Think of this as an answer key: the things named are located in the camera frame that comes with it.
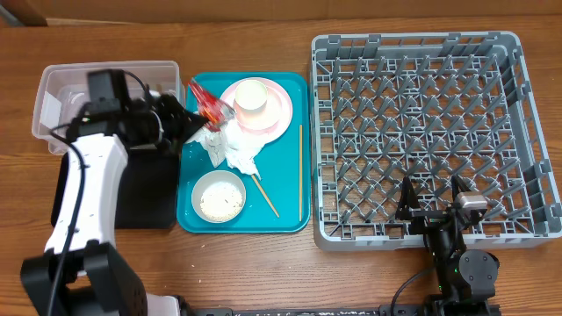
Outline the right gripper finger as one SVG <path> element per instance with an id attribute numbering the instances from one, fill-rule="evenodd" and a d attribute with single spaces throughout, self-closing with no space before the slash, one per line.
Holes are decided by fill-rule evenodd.
<path id="1" fill-rule="evenodd" d="M 467 206 L 470 203 L 471 189 L 464 180 L 457 175 L 451 177 L 450 180 L 453 204 L 456 206 Z"/>
<path id="2" fill-rule="evenodd" d="M 399 220 L 412 220 L 419 217 L 420 214 L 421 207 L 414 186 L 410 178 L 405 176 L 402 180 L 401 195 L 395 218 Z"/>

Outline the red sauce packet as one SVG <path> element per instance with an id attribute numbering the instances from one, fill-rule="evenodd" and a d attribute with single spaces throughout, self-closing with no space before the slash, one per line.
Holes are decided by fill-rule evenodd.
<path id="1" fill-rule="evenodd" d="M 217 98 L 195 79 L 189 82 L 191 93 L 197 100 L 198 114 L 207 119 L 205 127 L 211 132 L 219 132 L 230 120 L 235 118 L 236 110 L 232 105 Z"/>

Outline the white napkin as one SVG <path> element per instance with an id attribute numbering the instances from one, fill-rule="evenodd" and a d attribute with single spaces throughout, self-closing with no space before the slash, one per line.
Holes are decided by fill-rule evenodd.
<path id="1" fill-rule="evenodd" d="M 227 122 L 218 132 L 202 127 L 186 141 L 186 144 L 191 142 L 197 142 L 202 146 L 214 167 L 226 161 L 229 168 L 238 169 L 242 174 L 261 179 L 255 158 L 264 143 L 257 137 L 243 132 L 234 120 Z"/>

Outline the white bowl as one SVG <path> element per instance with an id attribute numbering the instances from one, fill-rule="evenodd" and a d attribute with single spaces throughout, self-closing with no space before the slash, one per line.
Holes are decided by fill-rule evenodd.
<path id="1" fill-rule="evenodd" d="M 214 170 L 198 179 L 191 193 L 195 213 L 204 221 L 222 224 L 236 218 L 246 202 L 246 189 L 233 172 Z"/>

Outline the wooden chopstick diagonal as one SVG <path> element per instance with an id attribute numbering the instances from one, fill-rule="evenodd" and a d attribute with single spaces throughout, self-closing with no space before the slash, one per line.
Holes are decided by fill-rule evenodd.
<path id="1" fill-rule="evenodd" d="M 269 196 L 267 195 L 267 193 L 265 192 L 265 190 L 263 189 L 263 186 L 260 184 L 259 180 L 257 179 L 256 175 L 251 175 L 252 180 L 254 181 L 257 189 L 259 189 L 259 191 L 261 192 L 263 198 L 265 199 L 265 201 L 267 202 L 267 204 L 269 205 L 269 207 L 271 208 L 271 210 L 274 212 L 275 216 L 277 218 L 280 218 L 280 215 L 276 209 L 276 207 L 274 206 L 274 204 L 272 204 Z"/>

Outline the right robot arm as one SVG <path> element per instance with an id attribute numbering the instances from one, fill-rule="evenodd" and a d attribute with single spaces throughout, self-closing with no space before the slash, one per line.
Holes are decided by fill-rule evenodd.
<path id="1" fill-rule="evenodd" d="M 500 307 L 489 305 L 495 295 L 499 259 L 483 250 L 470 250 L 462 232 L 477 225 L 486 214 L 487 200 L 471 190 L 460 176 L 450 179 L 453 202 L 443 211 L 421 207 L 411 180 L 402 181 L 395 218 L 408 221 L 408 232 L 420 235 L 433 265 L 410 277 L 395 292 L 390 314 L 397 315 L 397 300 L 413 281 L 434 271 L 440 292 L 429 295 L 410 312 L 415 315 L 499 315 Z"/>

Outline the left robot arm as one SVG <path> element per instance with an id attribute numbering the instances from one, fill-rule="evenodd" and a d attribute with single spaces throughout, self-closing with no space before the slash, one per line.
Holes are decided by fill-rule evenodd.
<path id="1" fill-rule="evenodd" d="M 128 150 L 176 153 L 208 119 L 170 95 L 92 97 L 62 125 L 68 174 L 61 208 L 41 256 L 20 278 L 40 315 L 189 315 L 179 296 L 146 292 L 115 246 L 115 218 Z"/>

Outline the grey dishwasher rack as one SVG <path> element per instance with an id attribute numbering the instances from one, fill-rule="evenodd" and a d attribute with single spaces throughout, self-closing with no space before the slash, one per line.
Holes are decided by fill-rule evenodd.
<path id="1" fill-rule="evenodd" d="M 404 177 L 422 208 L 451 178 L 483 194 L 474 248 L 561 235 L 561 200 L 512 32 L 330 34 L 311 44 L 313 229 L 325 251 L 418 248 L 395 212 Z"/>

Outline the pink plate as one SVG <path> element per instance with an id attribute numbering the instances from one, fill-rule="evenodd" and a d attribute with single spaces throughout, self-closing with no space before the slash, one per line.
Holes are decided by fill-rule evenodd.
<path id="1" fill-rule="evenodd" d="M 273 89 L 277 93 L 277 95 L 279 96 L 279 98 L 281 99 L 281 102 L 282 102 L 282 113 L 281 113 L 280 120 L 273 127 L 262 130 L 262 131 L 249 130 L 247 128 L 242 127 L 238 123 L 238 121 L 236 120 L 236 115 L 235 115 L 234 121 L 241 127 L 242 131 L 245 132 L 245 133 L 249 133 L 251 136 L 257 137 L 265 145 L 267 143 L 270 143 L 270 142 L 278 139 L 280 136 L 282 136 L 283 133 L 287 130 L 287 128 L 291 124 L 292 113 L 293 113 L 292 100 L 289 97 L 288 92 L 284 88 L 282 88 L 280 84 L 278 84 L 278 83 L 276 83 L 276 82 L 274 82 L 270 79 L 263 78 L 263 77 L 245 78 L 245 79 L 241 79 L 241 80 L 231 84 L 222 93 L 222 95 L 220 96 L 220 99 L 234 107 L 235 89 L 241 81 L 246 80 L 246 79 L 255 79 L 255 80 L 263 83 L 266 86 L 266 88 Z"/>

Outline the cream paper cup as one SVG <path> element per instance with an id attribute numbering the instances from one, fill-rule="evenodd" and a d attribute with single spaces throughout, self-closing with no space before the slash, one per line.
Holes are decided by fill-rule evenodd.
<path id="1" fill-rule="evenodd" d="M 241 81 L 234 93 L 234 101 L 245 111 L 260 110 L 266 104 L 267 99 L 266 86 L 255 79 Z"/>

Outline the pink small bowl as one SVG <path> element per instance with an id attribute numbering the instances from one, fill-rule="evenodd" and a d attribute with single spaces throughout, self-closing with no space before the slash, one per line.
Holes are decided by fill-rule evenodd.
<path id="1" fill-rule="evenodd" d="M 282 102 L 277 93 L 267 88 L 267 101 L 256 110 L 246 110 L 234 102 L 236 120 L 249 130 L 262 131 L 273 127 L 281 118 Z"/>

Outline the black plastic tray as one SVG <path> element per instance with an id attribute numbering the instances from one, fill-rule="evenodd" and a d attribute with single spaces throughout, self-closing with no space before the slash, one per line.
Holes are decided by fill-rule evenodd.
<path id="1" fill-rule="evenodd" d="M 117 229 L 170 229 L 177 222 L 180 156 L 134 150 L 123 172 L 116 209 Z"/>

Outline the teal serving tray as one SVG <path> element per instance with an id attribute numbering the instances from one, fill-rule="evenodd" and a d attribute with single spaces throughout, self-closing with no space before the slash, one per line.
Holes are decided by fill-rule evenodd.
<path id="1" fill-rule="evenodd" d="M 197 142 L 185 144 L 181 156 L 177 193 L 177 222 L 190 233 L 294 233 L 306 226 L 311 213 L 311 154 L 308 91 L 305 79 L 291 72 L 207 72 L 195 80 L 215 96 L 233 83 L 250 77 L 263 77 L 281 85 L 292 100 L 292 121 L 278 139 L 264 146 L 255 162 L 260 184 L 276 207 L 271 210 L 254 181 L 226 162 L 214 167 L 208 153 Z M 299 222 L 299 125 L 303 126 L 303 219 Z M 246 202 L 236 218 L 212 224 L 201 219 L 191 204 L 198 179 L 208 172 L 226 170 L 240 177 L 246 188 Z"/>

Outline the clear plastic bin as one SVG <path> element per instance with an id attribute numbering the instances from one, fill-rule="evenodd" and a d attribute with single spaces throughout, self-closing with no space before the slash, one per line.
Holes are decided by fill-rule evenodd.
<path id="1" fill-rule="evenodd" d="M 49 134 L 59 125 L 68 123 L 81 106 L 90 100 L 87 74 L 105 68 L 129 71 L 149 86 L 150 93 L 176 97 L 185 104 L 185 87 L 179 67 L 174 61 L 106 61 L 51 65 L 40 78 L 32 119 L 32 135 L 48 143 L 51 154 L 64 154 L 66 146 Z"/>

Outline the wooden chopstick straight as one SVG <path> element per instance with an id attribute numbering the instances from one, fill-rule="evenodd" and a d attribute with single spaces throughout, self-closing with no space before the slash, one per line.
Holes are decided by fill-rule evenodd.
<path id="1" fill-rule="evenodd" d="M 303 219 L 303 126 L 299 125 L 299 222 Z"/>

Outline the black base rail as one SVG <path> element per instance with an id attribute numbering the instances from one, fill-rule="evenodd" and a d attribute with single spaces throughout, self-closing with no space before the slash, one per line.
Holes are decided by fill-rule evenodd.
<path id="1" fill-rule="evenodd" d="M 197 316 L 419 316 L 423 315 L 420 305 L 396 305 L 391 313 L 389 305 L 380 305 L 368 309 L 281 309 L 281 310 L 239 310 L 230 308 L 194 309 Z"/>

